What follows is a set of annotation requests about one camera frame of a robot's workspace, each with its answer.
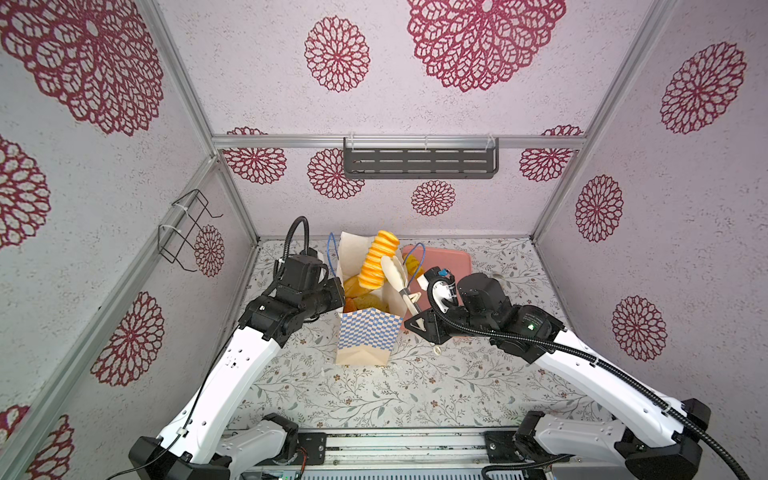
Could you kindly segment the striped twisted bread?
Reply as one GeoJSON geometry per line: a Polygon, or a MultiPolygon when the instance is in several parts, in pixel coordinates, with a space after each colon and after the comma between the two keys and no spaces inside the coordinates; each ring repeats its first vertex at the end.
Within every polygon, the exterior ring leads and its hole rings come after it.
{"type": "Polygon", "coordinates": [[[383,258],[390,258],[396,254],[400,240],[391,232],[380,230],[368,249],[360,273],[359,285],[367,290],[381,288],[386,280],[381,266],[383,258]]]}

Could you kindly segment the yellow croissant bread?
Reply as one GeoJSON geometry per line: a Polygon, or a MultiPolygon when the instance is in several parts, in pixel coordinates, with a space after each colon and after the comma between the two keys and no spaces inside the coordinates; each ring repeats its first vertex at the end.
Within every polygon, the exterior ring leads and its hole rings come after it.
{"type": "Polygon", "coordinates": [[[424,256],[423,255],[408,255],[405,259],[405,266],[410,279],[418,278],[424,273],[423,269],[424,256]]]}

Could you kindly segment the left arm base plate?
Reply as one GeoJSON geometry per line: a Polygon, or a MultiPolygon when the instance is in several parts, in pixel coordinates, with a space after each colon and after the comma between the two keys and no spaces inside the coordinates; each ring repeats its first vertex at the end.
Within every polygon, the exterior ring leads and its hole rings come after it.
{"type": "Polygon", "coordinates": [[[325,463],[328,435],[324,432],[299,432],[286,440],[286,446],[276,458],[267,459],[259,466],[319,466],[325,463]]]}

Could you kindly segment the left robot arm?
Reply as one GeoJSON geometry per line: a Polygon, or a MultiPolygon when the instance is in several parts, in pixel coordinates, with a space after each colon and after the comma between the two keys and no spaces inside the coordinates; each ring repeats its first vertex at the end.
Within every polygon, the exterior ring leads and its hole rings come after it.
{"type": "Polygon", "coordinates": [[[238,479],[264,461],[289,464],[301,454],[296,423],[268,414],[243,433],[225,429],[246,393],[311,320],[344,304],[342,282],[319,253],[288,256],[270,286],[251,301],[202,386],[156,437],[142,436],[129,459],[142,479],[238,479]]]}

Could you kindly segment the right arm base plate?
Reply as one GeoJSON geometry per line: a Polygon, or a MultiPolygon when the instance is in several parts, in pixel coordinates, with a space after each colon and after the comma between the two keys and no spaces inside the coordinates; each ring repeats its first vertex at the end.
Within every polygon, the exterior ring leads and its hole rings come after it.
{"type": "Polygon", "coordinates": [[[526,458],[516,445],[514,429],[487,430],[483,433],[486,454],[491,464],[523,463],[526,458]]]}

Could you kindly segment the long baguette bread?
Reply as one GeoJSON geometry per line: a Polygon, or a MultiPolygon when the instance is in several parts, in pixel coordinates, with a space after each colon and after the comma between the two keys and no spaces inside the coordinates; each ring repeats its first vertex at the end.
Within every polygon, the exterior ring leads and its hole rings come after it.
{"type": "Polygon", "coordinates": [[[346,298],[357,298],[372,292],[371,289],[366,288],[360,284],[358,275],[354,275],[348,278],[343,283],[343,288],[346,298]]]}

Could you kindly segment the green-brown round toast slice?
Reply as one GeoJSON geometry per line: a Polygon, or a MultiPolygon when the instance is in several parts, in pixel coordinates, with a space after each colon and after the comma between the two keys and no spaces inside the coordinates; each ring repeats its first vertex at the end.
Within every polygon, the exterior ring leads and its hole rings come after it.
{"type": "Polygon", "coordinates": [[[388,303],[372,293],[366,293],[352,299],[355,310],[376,309],[389,313],[388,303]]]}

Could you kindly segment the blue checkered paper bag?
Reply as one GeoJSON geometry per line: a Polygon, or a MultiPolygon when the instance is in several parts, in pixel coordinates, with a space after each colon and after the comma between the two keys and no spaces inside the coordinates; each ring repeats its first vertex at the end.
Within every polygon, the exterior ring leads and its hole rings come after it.
{"type": "MultiPolygon", "coordinates": [[[[340,278],[342,284],[360,273],[376,235],[363,237],[343,232],[340,237],[328,236],[326,256],[331,261],[331,273],[340,278]]],[[[400,245],[394,256],[406,270],[400,245]]],[[[381,288],[371,293],[388,303],[389,313],[376,309],[356,311],[353,298],[345,297],[345,305],[337,309],[340,320],[336,354],[338,365],[385,366],[403,330],[404,321],[412,316],[387,279],[381,288]]]]}

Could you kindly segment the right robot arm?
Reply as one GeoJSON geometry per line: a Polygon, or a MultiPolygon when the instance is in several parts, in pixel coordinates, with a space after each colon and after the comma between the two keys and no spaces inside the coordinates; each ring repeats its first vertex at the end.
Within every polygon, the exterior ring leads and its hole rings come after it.
{"type": "Polygon", "coordinates": [[[624,467],[637,479],[691,479],[699,470],[709,408],[662,395],[607,361],[554,316],[513,303],[483,273],[456,280],[428,270],[418,283],[429,306],[407,330],[442,345],[457,336],[488,339],[504,353],[552,372],[606,408],[609,421],[577,421],[531,411],[513,434],[520,468],[575,457],[624,467]]]}

